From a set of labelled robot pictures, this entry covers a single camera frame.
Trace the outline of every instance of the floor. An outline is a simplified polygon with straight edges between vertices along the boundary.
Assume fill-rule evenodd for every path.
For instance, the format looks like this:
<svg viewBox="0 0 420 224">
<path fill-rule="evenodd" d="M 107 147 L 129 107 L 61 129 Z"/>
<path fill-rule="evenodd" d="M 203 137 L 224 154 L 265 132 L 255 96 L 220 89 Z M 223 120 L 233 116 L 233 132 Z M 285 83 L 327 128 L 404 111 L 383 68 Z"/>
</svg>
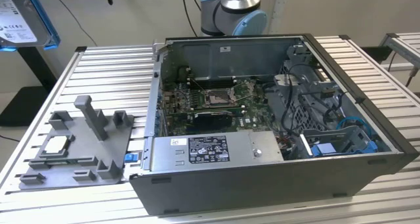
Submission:
<svg viewBox="0 0 420 224">
<path fill-rule="evenodd" d="M 5 109 L 16 93 L 0 93 L 0 112 Z M 20 140 L 28 127 L 0 127 L 0 135 Z M 17 142 L 0 138 L 0 170 L 11 157 Z"/>
</svg>

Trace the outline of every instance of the blue clip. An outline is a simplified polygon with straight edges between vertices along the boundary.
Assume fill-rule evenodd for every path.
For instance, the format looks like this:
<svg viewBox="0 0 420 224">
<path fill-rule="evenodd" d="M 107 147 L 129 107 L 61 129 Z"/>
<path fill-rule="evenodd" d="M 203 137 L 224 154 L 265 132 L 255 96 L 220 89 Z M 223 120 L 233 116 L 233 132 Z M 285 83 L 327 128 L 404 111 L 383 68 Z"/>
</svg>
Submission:
<svg viewBox="0 0 420 224">
<path fill-rule="evenodd" d="M 124 162 L 132 163 L 139 161 L 139 153 L 125 154 Z"/>
</svg>

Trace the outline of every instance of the sticker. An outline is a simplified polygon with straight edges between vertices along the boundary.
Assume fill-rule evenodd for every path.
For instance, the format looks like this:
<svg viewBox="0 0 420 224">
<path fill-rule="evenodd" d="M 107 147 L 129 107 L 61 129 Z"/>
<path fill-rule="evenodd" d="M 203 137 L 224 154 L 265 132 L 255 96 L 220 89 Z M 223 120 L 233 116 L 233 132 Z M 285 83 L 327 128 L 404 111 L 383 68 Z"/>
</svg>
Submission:
<svg viewBox="0 0 420 224">
<path fill-rule="evenodd" d="M 191 163 L 229 161 L 225 136 L 188 138 Z"/>
<path fill-rule="evenodd" d="M 229 47 L 229 46 L 227 46 L 227 47 L 220 47 L 220 52 L 221 52 L 221 53 L 231 52 L 231 47 Z"/>
<path fill-rule="evenodd" d="M 0 38 L 12 43 L 37 41 L 12 0 L 0 0 Z"/>
<path fill-rule="evenodd" d="M 171 145 L 187 145 L 187 138 L 171 139 Z"/>
</svg>

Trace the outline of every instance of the aluminum extrusion table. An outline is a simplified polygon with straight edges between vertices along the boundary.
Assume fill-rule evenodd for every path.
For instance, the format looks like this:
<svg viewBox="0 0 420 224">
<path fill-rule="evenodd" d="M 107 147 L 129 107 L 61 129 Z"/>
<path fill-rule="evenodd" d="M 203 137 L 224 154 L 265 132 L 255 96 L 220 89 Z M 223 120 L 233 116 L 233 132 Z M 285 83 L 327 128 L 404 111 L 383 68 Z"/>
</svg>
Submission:
<svg viewBox="0 0 420 224">
<path fill-rule="evenodd" d="M 319 37 L 349 77 L 365 92 L 412 145 L 420 150 L 420 100 L 360 47 L 339 36 Z M 89 94 L 104 114 L 125 110 L 135 115 L 128 150 L 143 150 L 151 78 L 152 46 L 80 49 L 0 173 L 0 223 L 420 223 L 420 159 L 395 175 L 376 178 L 353 197 L 277 206 L 227 210 L 175 217 L 149 216 L 128 182 L 109 186 L 20 192 L 19 175 L 51 129 L 52 111 L 73 107 L 77 95 Z M 137 173 L 127 164 L 123 181 Z"/>
</svg>

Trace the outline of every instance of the black stand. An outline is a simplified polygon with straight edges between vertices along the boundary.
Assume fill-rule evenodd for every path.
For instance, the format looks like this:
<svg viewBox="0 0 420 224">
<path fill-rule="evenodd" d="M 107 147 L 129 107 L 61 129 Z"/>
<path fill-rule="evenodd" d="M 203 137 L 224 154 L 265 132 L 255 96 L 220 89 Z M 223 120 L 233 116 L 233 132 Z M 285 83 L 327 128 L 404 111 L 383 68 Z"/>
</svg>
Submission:
<svg viewBox="0 0 420 224">
<path fill-rule="evenodd" d="M 41 86 L 23 87 L 0 114 L 1 127 L 28 126 L 41 108 L 57 79 L 36 47 L 19 48 L 17 52 L 28 64 Z"/>
</svg>

